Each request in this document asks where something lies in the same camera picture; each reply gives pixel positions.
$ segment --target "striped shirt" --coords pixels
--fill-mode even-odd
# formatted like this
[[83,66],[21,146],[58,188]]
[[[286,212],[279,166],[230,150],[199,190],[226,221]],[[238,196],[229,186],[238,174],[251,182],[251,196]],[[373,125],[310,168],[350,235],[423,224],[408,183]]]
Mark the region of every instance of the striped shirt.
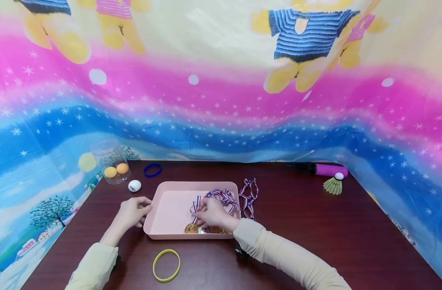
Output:
[[20,0],[20,2],[32,13],[65,13],[71,15],[70,6],[66,0]]
[[131,0],[97,0],[97,12],[122,19],[131,19],[130,5]]
[[[298,63],[327,57],[343,28],[359,11],[300,12],[295,9],[270,10],[271,36],[279,34],[274,59],[290,58]],[[295,31],[297,19],[307,19],[303,33]]]
[[356,24],[356,26],[353,27],[353,29],[351,30],[351,34],[347,39],[347,43],[362,39],[365,31],[369,28],[371,23],[374,21],[374,18],[376,18],[376,16],[374,16],[374,14],[368,14],[368,15],[364,16],[358,22],[358,24]]

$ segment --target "beige sleeve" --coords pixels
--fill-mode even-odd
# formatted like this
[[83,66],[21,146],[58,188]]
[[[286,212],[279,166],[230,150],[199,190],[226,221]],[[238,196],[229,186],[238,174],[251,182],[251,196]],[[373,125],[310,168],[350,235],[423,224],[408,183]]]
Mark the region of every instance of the beige sleeve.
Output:
[[253,220],[242,219],[233,234],[251,257],[282,270],[307,290],[351,290],[336,269]]
[[115,266],[118,248],[96,242],[71,275],[65,290],[102,290]]

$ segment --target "white ping pong ball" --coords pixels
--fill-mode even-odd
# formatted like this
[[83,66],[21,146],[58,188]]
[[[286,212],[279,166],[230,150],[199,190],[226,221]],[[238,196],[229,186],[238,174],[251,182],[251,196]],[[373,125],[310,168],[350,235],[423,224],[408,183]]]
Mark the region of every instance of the white ping pong ball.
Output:
[[140,189],[141,183],[139,180],[131,180],[128,184],[128,189],[130,192],[136,192]]

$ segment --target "badminton shuttlecock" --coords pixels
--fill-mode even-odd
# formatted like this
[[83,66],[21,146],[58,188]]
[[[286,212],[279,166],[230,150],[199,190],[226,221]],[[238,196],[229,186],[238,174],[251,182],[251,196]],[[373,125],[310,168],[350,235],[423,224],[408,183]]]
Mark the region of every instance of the badminton shuttlecock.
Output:
[[343,174],[337,172],[334,177],[324,183],[324,189],[333,195],[342,193]]

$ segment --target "ping pong ball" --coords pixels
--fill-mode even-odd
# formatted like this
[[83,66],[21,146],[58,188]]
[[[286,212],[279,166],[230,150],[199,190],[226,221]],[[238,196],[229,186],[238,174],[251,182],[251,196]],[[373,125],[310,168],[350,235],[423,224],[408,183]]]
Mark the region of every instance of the ping pong ball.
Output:
[[125,174],[129,170],[129,165],[127,164],[118,164],[116,167],[116,171],[118,171],[119,174]]
[[116,168],[114,168],[112,166],[105,168],[104,175],[105,175],[105,177],[108,177],[108,178],[115,177],[116,176]]
[[139,180],[131,180],[128,184],[128,189],[130,192],[136,192],[140,189],[141,183]]

